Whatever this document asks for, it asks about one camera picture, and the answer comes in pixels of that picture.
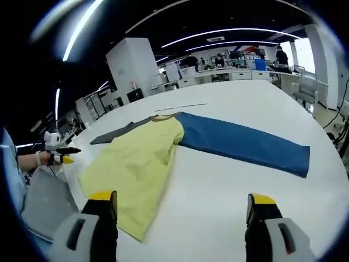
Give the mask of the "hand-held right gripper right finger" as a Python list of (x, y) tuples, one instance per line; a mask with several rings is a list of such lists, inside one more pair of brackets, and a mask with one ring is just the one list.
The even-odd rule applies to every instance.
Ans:
[(308, 235), (274, 199), (257, 193), (248, 195), (245, 250), (246, 261), (315, 261)]

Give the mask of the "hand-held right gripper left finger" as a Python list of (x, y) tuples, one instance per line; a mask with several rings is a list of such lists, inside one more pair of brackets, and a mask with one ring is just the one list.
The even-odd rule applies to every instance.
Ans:
[(55, 231), (49, 261), (116, 261), (117, 192), (92, 194)]

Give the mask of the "person's left hand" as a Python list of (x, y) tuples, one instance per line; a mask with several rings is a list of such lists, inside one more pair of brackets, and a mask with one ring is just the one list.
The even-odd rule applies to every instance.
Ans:
[(34, 155), (37, 166), (50, 166), (54, 164), (54, 155), (49, 151), (37, 151)]

